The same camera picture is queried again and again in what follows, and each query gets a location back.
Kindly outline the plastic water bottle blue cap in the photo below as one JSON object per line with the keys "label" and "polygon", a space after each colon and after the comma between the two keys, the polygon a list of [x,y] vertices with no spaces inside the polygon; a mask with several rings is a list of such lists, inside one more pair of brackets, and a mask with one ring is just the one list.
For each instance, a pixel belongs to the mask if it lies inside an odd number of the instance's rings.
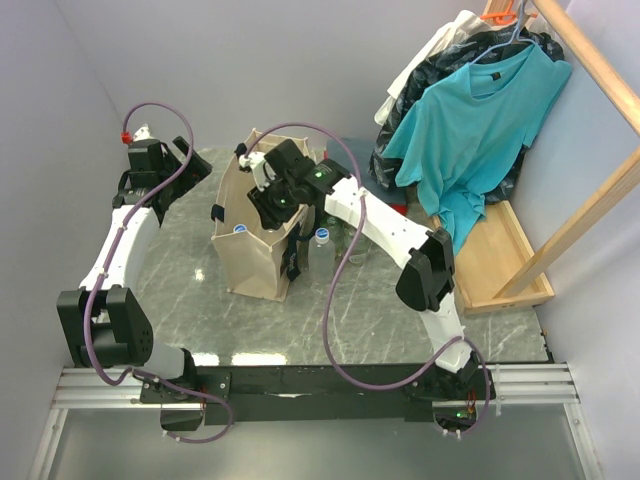
{"label": "plastic water bottle blue cap", "polygon": [[309,240],[308,268],[311,281],[318,287],[327,287],[333,279],[335,245],[327,228],[320,227]]}

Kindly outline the clear glass bottle silver cap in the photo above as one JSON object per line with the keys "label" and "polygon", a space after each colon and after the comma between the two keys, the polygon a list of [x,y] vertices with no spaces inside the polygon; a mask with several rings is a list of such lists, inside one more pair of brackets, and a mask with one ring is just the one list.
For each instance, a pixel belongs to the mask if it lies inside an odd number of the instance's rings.
{"label": "clear glass bottle silver cap", "polygon": [[[348,227],[345,233],[345,250],[351,246],[354,242],[356,234],[356,229],[354,227]],[[353,247],[351,254],[348,256],[348,261],[352,265],[361,266],[369,252],[370,248],[370,240],[366,237],[364,233],[361,233],[355,242],[355,246]]]}

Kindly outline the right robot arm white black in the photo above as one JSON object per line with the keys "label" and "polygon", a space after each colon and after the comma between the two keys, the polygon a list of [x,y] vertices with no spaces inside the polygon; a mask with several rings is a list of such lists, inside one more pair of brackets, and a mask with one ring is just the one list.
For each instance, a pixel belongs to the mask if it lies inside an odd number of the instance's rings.
{"label": "right robot arm white black", "polygon": [[315,162],[290,139],[265,153],[241,144],[236,157],[254,176],[248,197],[263,227],[276,229],[302,205],[314,206],[358,229],[400,268],[398,298],[418,312],[435,350],[421,368],[438,373],[441,392],[460,398],[473,386],[479,356],[466,340],[454,300],[450,235],[413,222],[360,186],[355,175],[332,159]]}

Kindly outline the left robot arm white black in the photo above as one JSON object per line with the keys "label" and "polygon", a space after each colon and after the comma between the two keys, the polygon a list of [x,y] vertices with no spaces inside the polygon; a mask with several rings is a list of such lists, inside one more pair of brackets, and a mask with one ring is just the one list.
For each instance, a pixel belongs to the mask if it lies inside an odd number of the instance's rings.
{"label": "left robot arm white black", "polygon": [[134,289],[147,250],[169,207],[212,171],[178,136],[169,145],[155,139],[132,141],[129,168],[112,200],[111,225],[100,253],[75,290],[60,293],[56,308],[73,364],[103,369],[130,367],[164,380],[176,401],[193,399],[200,378],[191,353],[155,339]]}

